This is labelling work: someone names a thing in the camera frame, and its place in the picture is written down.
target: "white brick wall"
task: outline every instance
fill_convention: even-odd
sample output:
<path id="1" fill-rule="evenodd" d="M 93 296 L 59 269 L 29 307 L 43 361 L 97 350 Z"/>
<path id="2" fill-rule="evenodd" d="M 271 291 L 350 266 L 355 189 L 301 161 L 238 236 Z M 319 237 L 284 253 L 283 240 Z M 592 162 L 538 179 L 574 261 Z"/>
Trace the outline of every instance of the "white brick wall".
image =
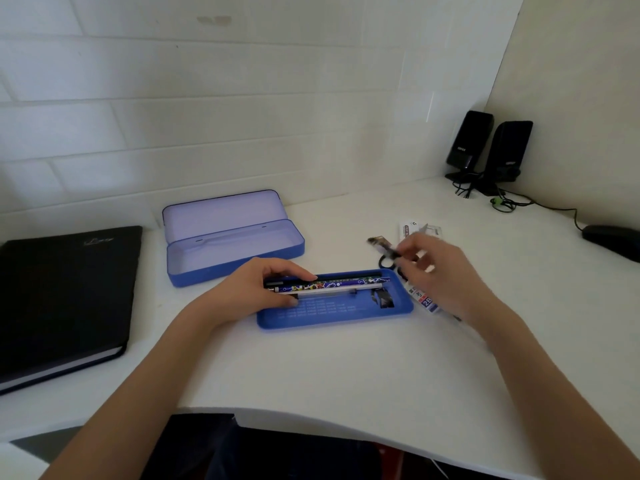
<path id="1" fill-rule="evenodd" d="M 442 172 L 522 0 L 0 0 L 0 240 Z"/>

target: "hand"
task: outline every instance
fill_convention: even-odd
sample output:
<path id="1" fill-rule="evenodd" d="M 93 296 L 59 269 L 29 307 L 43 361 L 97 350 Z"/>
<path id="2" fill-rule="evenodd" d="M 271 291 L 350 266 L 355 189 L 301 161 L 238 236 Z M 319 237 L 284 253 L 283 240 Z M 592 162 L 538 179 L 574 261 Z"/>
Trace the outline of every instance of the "hand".
<path id="1" fill-rule="evenodd" d="M 296 276 L 304 281 L 317 278 L 291 261 L 252 258 L 188 306 L 215 317 L 219 323 L 238 320 L 264 308 L 297 306 L 298 300 L 291 295 L 265 290 L 262 281 L 267 276 Z"/>
<path id="2" fill-rule="evenodd" d="M 396 263 L 411 284 L 472 326 L 478 316 L 488 311 L 487 307 L 500 303 L 460 248 L 437 237 L 414 233 L 398 244 L 396 250 L 403 256 Z M 411 260 L 418 251 L 426 254 L 414 263 Z M 431 265 L 434 268 L 425 273 Z"/>

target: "black notebook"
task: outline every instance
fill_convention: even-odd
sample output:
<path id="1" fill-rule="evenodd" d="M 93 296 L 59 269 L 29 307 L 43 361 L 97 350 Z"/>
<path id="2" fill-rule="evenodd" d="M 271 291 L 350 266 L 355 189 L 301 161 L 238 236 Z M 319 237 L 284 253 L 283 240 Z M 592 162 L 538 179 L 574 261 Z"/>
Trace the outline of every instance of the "black notebook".
<path id="1" fill-rule="evenodd" d="M 0 394 L 122 355 L 142 227 L 0 248 Z"/>

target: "computer mouse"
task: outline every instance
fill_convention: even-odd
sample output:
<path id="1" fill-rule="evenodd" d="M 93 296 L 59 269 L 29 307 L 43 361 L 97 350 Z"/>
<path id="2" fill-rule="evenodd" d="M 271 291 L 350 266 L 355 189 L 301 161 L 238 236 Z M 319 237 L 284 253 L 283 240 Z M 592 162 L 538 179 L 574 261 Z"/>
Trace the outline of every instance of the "computer mouse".
<path id="1" fill-rule="evenodd" d="M 582 237 L 620 256 L 640 262 L 640 231 L 617 226 L 587 226 Z"/>

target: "wall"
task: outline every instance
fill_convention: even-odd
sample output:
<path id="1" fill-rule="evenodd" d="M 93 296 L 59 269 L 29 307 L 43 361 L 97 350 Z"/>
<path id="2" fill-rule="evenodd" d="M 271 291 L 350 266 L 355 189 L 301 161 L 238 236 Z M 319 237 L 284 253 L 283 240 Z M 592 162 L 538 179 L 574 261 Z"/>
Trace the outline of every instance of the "wall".
<path id="1" fill-rule="evenodd" d="M 522 0 L 0 0 L 0 239 L 438 175 Z"/>
<path id="2" fill-rule="evenodd" d="M 525 0 L 486 110 L 535 126 L 516 191 L 640 229 L 640 0 Z"/>

